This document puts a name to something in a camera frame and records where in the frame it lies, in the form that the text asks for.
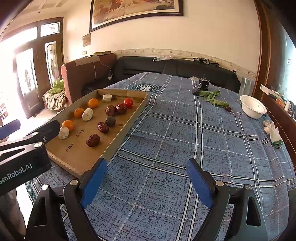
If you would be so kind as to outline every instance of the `brown armchair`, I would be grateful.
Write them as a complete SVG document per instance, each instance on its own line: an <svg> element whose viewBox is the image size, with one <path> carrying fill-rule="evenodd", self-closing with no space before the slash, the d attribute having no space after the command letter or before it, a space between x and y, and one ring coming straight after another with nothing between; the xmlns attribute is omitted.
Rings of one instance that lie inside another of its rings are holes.
<svg viewBox="0 0 296 241"><path fill-rule="evenodd" d="M116 63L116 54L80 58L61 67L68 105L82 97L83 86L92 81L104 81Z"/></svg>

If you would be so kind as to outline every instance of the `clear plastic container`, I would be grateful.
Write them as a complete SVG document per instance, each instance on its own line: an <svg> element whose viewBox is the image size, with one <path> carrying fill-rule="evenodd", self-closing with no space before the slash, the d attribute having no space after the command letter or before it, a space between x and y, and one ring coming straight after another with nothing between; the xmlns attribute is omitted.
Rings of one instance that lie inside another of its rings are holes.
<svg viewBox="0 0 296 241"><path fill-rule="evenodd" d="M241 87L239 89L239 94L237 96L237 100L239 101L239 103L241 102L239 98L242 95L249 95L249 96L252 95L254 86L255 86L254 80L248 79L247 77L242 78Z"/></svg>

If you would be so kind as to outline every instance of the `black leather sofa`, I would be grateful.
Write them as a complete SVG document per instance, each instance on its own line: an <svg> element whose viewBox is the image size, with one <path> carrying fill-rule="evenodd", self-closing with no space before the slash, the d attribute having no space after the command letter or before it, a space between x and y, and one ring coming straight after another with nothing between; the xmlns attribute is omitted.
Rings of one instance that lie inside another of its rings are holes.
<svg viewBox="0 0 296 241"><path fill-rule="evenodd" d="M205 76L211 84L232 90L236 93L238 93L241 85L236 74L230 70L181 59L153 61L153 57L123 56L116 61L112 72L112 80L108 80L105 77L85 84L81 91L82 96L143 72L168 74L184 78L192 76L200 78Z"/></svg>

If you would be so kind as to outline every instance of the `small picture on wall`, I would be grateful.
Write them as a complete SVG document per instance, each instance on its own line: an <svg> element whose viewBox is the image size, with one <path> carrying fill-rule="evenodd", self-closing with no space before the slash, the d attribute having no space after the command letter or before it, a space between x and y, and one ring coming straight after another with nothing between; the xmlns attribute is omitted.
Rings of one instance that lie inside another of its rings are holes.
<svg viewBox="0 0 296 241"><path fill-rule="evenodd" d="M183 0L92 0L89 31L150 16L183 16Z"/></svg>
<svg viewBox="0 0 296 241"><path fill-rule="evenodd" d="M90 33L87 35L84 35L82 37L82 43L83 43L83 47L91 44L91 34Z"/></svg>

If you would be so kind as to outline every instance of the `blue plaid tablecloth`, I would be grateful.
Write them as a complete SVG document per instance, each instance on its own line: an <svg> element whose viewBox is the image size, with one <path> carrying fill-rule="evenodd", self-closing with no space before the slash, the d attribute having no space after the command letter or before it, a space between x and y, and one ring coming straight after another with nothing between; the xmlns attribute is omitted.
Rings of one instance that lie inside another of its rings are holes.
<svg viewBox="0 0 296 241"><path fill-rule="evenodd" d="M285 146L273 147L263 132L269 117L247 117L237 94L219 89L232 112L193 96L189 79L141 73L108 88L149 91L146 108L108 164L107 175L86 213L97 234L115 240L192 240L208 208L190 182L185 162L195 158L214 179L242 187L249 184L262 209L268 237L287 226L288 190L296 186ZM73 179L56 164L27 183L32 199L42 184L61 186ZM61 206L70 240L75 240L66 207ZM217 240L231 218L229 205Z"/></svg>

